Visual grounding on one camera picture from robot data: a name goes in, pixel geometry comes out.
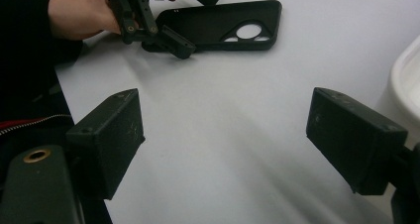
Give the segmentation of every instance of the zipper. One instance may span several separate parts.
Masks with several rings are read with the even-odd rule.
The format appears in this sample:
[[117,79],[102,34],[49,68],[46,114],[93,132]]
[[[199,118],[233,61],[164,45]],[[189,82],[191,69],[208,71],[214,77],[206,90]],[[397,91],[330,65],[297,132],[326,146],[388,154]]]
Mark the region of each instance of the zipper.
[[19,124],[19,125],[16,125],[16,126],[11,126],[11,127],[5,128],[3,130],[0,130],[0,136],[3,136],[5,134],[7,134],[7,133],[10,133],[10,132],[13,132],[13,131],[16,131],[16,130],[19,130],[19,129],[23,129],[23,128],[27,128],[27,127],[32,127],[32,126],[35,126],[35,125],[38,125],[38,124],[47,122],[47,121],[49,121],[51,119],[55,119],[55,118],[70,118],[71,119],[71,115],[68,115],[68,114],[55,114],[55,115],[52,115],[52,116],[49,116],[49,117],[40,118],[38,120],[35,119],[35,121],[32,120],[31,122]]

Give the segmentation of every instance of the screw hole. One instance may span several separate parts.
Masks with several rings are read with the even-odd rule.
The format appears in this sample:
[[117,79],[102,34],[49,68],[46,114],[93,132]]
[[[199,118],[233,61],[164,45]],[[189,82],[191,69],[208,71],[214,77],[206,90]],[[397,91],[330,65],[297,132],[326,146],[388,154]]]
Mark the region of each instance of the screw hole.
[[48,149],[37,150],[29,153],[24,157],[25,163],[36,163],[40,162],[43,159],[47,158],[51,154],[51,151]]

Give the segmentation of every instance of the black sleeve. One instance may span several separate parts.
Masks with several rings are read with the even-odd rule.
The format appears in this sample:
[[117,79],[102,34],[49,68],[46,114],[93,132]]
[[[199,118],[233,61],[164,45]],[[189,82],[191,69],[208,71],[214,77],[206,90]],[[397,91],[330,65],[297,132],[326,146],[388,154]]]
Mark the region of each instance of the black sleeve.
[[82,41],[55,39],[50,0],[0,0],[0,96],[35,95],[56,82],[53,66],[77,59]]

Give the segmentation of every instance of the black phone case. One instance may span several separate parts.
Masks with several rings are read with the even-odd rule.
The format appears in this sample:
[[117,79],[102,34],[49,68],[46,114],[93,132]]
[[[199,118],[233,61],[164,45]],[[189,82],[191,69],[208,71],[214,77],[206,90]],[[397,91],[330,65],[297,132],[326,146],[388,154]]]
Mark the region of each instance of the black phone case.
[[[197,51],[263,51],[275,44],[282,5],[276,0],[170,9],[157,17],[157,26],[167,26],[197,47]],[[243,39],[237,35],[246,25],[261,32]],[[155,44],[142,43],[151,53],[164,52]]]

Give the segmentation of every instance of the white object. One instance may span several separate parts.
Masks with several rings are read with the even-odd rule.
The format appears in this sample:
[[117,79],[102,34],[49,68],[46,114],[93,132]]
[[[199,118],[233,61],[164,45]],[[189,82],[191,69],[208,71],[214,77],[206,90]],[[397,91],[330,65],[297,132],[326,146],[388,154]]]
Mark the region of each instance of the white object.
[[392,67],[389,91],[413,125],[420,127],[420,37],[403,52]]

